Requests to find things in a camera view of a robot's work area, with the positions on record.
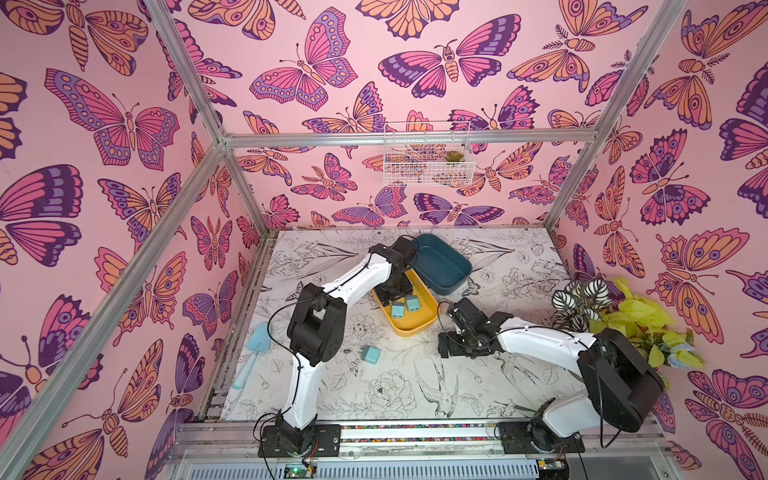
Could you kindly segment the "yellow storage tray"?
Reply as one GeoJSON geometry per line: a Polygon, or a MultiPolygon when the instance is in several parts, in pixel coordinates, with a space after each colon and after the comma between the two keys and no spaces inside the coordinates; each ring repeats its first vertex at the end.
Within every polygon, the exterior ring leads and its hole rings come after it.
{"type": "Polygon", "coordinates": [[[394,332],[404,338],[412,337],[427,330],[439,316],[438,301],[418,274],[410,269],[405,272],[410,281],[410,293],[384,304],[379,298],[379,288],[374,298],[394,332]]]}

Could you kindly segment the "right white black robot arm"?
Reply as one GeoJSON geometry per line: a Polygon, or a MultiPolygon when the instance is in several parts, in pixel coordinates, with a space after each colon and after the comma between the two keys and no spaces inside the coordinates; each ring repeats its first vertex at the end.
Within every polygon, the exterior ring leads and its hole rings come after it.
{"type": "Polygon", "coordinates": [[[657,370],[615,329],[558,330],[511,313],[487,315],[466,298],[441,303],[438,319],[453,324],[438,335],[443,358],[516,354],[564,369],[581,382],[576,392],[546,400],[525,424],[524,438],[541,453],[561,449],[584,430],[603,433],[607,425],[617,434],[636,433],[665,392],[657,370]]]}

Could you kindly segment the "teal plug one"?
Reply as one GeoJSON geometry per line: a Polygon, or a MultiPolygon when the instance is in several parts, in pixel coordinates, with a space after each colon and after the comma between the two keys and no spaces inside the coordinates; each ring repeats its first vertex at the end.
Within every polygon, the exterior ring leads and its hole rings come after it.
{"type": "Polygon", "coordinates": [[[393,302],[391,304],[391,317],[393,319],[402,319],[405,316],[406,307],[402,302],[393,302]]]}

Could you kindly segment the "teal plug two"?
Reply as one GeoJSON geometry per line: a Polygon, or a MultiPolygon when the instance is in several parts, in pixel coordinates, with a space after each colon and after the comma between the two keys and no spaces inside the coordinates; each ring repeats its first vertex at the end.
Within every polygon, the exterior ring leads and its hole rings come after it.
{"type": "Polygon", "coordinates": [[[409,312],[417,312],[421,309],[421,303],[417,296],[409,295],[405,297],[405,305],[409,312]]]}

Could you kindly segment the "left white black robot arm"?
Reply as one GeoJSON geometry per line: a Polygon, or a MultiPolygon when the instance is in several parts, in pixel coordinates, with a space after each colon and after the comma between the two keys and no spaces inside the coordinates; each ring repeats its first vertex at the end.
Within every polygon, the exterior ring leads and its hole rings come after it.
{"type": "Polygon", "coordinates": [[[320,383],[326,364],[342,346],[348,309],[371,290],[389,303],[411,294],[406,272],[417,252],[411,236],[400,236],[391,245],[378,243],[346,273],[323,285],[305,285],[288,304],[293,311],[284,349],[294,363],[287,399],[274,417],[277,445],[288,455],[303,456],[315,448],[320,383]]]}

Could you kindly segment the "teal plug five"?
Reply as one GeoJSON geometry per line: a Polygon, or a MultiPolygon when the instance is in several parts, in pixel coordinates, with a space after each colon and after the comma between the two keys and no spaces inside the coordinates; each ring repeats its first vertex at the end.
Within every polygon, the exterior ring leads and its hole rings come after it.
{"type": "Polygon", "coordinates": [[[381,352],[379,349],[371,345],[366,345],[362,349],[361,358],[364,362],[375,365],[378,363],[380,359],[380,355],[381,355],[381,352]]]}

